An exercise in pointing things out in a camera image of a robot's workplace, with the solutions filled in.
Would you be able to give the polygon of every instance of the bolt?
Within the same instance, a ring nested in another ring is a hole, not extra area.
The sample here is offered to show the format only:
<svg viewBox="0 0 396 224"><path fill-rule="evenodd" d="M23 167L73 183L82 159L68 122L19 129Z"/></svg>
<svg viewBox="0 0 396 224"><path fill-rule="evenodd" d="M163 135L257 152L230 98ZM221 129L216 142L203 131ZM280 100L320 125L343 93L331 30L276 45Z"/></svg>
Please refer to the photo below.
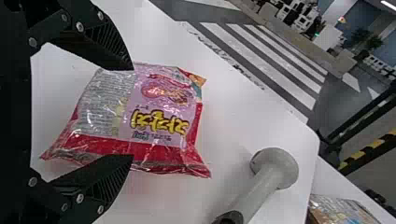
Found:
<svg viewBox="0 0 396 224"><path fill-rule="evenodd" d="M83 194L79 194L76 198L76 202L77 203L82 203L82 201L84 201L84 195Z"/></svg>
<svg viewBox="0 0 396 224"><path fill-rule="evenodd" d="M216 218L212 224L244 223L254 217L267 198L277 189L287 189L297 181L299 168L297 161L285 150L270 147L257 152L250 161L250 169L255 174L246 188L237 196L229 212Z"/></svg>
<svg viewBox="0 0 396 224"><path fill-rule="evenodd" d="M84 25L81 23L81 22L77 22L76 23L76 27L77 27L77 30L80 32L80 33L82 33L82 32L84 32Z"/></svg>
<svg viewBox="0 0 396 224"><path fill-rule="evenodd" d="M102 205L100 205L99 207L98 207L98 214L99 215L102 215L102 213L105 211L105 208L102 206Z"/></svg>
<svg viewBox="0 0 396 224"><path fill-rule="evenodd" d="M64 205L62 205L62 211L65 212L67 210L67 208L69 208L69 205L67 205L67 203L64 203Z"/></svg>
<svg viewBox="0 0 396 224"><path fill-rule="evenodd" d="M103 15L103 12L98 11L98 18L99 18L99 20L101 20L101 21L105 18L105 16Z"/></svg>
<svg viewBox="0 0 396 224"><path fill-rule="evenodd" d="M30 37L29 38L29 45L32 48L37 48L37 41L34 38Z"/></svg>
<svg viewBox="0 0 396 224"><path fill-rule="evenodd" d="M29 183L28 183L29 187L34 187L36 184L37 184L37 178L32 177L29 179Z"/></svg>
<svg viewBox="0 0 396 224"><path fill-rule="evenodd" d="M63 21L67 21L67 16L66 16L65 14L62 14L61 17L62 17L62 20L63 20Z"/></svg>

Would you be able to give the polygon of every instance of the pink label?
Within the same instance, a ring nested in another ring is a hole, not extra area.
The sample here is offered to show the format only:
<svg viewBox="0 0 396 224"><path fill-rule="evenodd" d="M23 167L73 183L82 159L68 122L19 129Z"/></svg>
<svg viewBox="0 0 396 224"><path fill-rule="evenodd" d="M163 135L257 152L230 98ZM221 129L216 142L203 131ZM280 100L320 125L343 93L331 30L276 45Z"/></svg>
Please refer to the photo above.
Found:
<svg viewBox="0 0 396 224"><path fill-rule="evenodd" d="M195 92L189 85L161 75L140 76L126 106L119 138L184 147L195 107Z"/></svg>

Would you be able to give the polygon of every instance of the gray cylindrical object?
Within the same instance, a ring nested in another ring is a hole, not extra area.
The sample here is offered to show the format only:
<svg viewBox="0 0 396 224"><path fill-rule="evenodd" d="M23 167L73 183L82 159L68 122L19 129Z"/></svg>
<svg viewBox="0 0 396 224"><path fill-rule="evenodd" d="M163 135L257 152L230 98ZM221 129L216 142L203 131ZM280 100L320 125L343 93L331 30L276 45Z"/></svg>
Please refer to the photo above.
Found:
<svg viewBox="0 0 396 224"><path fill-rule="evenodd" d="M262 204L277 189L286 189L297 181L295 159L280 148L267 148L253 156L250 168L255 174L229 208L213 224L248 224Z"/></svg>

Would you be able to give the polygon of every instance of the snack bag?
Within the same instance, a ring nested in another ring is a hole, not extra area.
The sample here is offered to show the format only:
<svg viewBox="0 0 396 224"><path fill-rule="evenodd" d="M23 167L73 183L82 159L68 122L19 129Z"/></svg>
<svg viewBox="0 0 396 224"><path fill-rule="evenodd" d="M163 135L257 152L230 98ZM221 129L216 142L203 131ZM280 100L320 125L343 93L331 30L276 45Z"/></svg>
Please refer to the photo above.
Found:
<svg viewBox="0 0 396 224"><path fill-rule="evenodd" d="M41 158L84 165L106 154L133 154L136 170L210 177L194 146L205 79L177 67L135 63L134 69L99 69Z"/></svg>

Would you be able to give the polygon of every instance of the white stripe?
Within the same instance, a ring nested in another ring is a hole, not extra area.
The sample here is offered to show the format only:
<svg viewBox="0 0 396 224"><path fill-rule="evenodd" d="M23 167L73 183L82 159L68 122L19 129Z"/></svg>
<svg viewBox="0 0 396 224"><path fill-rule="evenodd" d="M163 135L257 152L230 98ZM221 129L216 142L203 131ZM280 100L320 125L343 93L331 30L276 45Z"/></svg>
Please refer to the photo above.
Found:
<svg viewBox="0 0 396 224"><path fill-rule="evenodd" d="M353 77L349 73L345 73L343 75L343 81L350 87L352 87L355 91L361 92L361 87L359 86L359 81L357 78Z"/></svg>
<svg viewBox="0 0 396 224"><path fill-rule="evenodd" d="M285 40L283 40L282 38L280 38L279 36L275 35L274 33L272 33L270 30L268 30L267 28L265 28L264 26L259 26L262 30L264 30L265 33L267 33L268 35L272 36L273 38L275 38L277 41L279 41L280 43L282 43L285 47L288 47L289 50L293 51L295 54L297 54L298 56L300 56L301 58L303 58L304 60L306 60L308 63L310 63L312 66L314 66L315 68L317 68L319 70L319 72L323 73L323 75L327 75L327 71L324 70L324 68L320 67L317 63L313 62L312 60L310 60L309 58L307 58L305 55L303 55L299 50L295 49L292 45L290 45L288 42L286 42Z"/></svg>
<svg viewBox="0 0 396 224"><path fill-rule="evenodd" d="M241 68L245 75L250 77L250 80L254 83L259 83L258 86L262 88L268 95L270 95L273 99L275 99L278 103L283 105L291 114L293 114L297 119L299 119L303 123L308 122L308 118L301 113L298 109L296 109L294 106L289 104L285 99L283 99L280 95L278 95L276 92L274 92L271 88L269 88L267 85L265 85L261 80L259 80L257 77L255 77L252 73L250 73L242 64L238 63L235 59L233 59L230 55L228 55L226 52L221 50L215 43L213 43L210 39L206 38L203 34L201 34L197 29L195 29L193 26L191 26L188 22L182 21L179 23L181 26L183 26L190 34L195 35L198 37L199 40L201 40L205 45L207 45L211 49L216 49L218 55L224 59L226 62L228 62L230 65L238 65L239 68Z"/></svg>
<svg viewBox="0 0 396 224"><path fill-rule="evenodd" d="M256 37L254 37L253 35L248 33L246 30L244 30L242 27L240 27L237 24L228 24L228 26L230 26L239 35L244 37L247 40L247 42L251 43L254 47L261 50L264 54L268 55L271 59L273 59L280 66L285 68L292 76L297 77L300 81L302 81L305 84L305 86L307 86L308 88L311 88L316 93L320 92L320 86L316 82L314 82L312 79L310 79L305 74L300 72L300 70L296 69L293 65L286 62L282 57L280 57L275 52L273 52L271 49L269 49L267 46L265 46Z"/></svg>
<svg viewBox="0 0 396 224"><path fill-rule="evenodd" d="M248 49L245 45L235 39L232 35L228 34L220 26L215 23L202 23L202 25L228 44L236 52L238 52L242 57L247 59L250 63L260 69L265 75L276 82L280 87L288 91L292 96L294 96L303 105L312 110L315 104L315 99L308 93L303 91L300 87L290 81L288 78L280 74L273 66L268 62L260 58L253 51Z"/></svg>
<svg viewBox="0 0 396 224"><path fill-rule="evenodd" d="M367 89L369 89L370 95L372 96L372 99L373 99L373 100L374 100L376 97L379 96L379 93L376 92L375 90L371 89L370 87L368 87ZM383 105L386 104L386 103L387 103L387 101L383 101L383 102L381 102L378 106L381 107L381 106L383 106Z"/></svg>
<svg viewBox="0 0 396 224"><path fill-rule="evenodd" d="M277 50L279 50L283 55L286 57L290 58L294 63L298 64L300 67L302 67L306 72L311 74L313 77L315 77L317 80L320 82L324 82L324 77L317 73L314 69L312 69L310 66L306 65L303 61L300 59L296 58L294 55L292 55L288 50L284 49L282 46L278 45L274 40L260 32L255 26L253 25L245 25L249 30L251 30L254 34L258 35L260 38L262 38L265 42L270 44L271 46L274 46Z"/></svg>
<svg viewBox="0 0 396 224"><path fill-rule="evenodd" d="M238 11L241 10L238 7L234 6L232 3L229 3L224 0L184 0L184 1L210 5L213 7L225 7L228 9L233 9L233 10L238 10Z"/></svg>

